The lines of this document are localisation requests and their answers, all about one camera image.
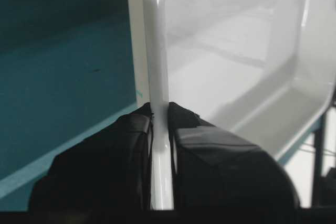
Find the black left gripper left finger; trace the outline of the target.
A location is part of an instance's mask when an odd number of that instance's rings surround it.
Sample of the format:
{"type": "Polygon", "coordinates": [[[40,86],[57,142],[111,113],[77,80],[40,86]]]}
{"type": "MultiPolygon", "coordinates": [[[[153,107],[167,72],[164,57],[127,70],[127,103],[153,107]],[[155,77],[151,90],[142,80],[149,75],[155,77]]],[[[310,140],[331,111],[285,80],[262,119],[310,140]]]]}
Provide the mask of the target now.
{"type": "Polygon", "coordinates": [[[150,201],[149,103],[58,154],[32,189],[30,211],[146,210],[150,201]]]}

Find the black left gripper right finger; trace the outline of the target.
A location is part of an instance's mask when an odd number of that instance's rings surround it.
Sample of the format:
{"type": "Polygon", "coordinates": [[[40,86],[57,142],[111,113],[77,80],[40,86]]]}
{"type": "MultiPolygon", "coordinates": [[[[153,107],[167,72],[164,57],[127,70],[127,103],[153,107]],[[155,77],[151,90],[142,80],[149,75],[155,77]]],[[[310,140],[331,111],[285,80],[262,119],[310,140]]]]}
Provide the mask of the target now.
{"type": "Polygon", "coordinates": [[[179,209],[276,207],[300,203],[285,170],[260,146],[222,130],[177,103],[168,108],[179,209]]]}

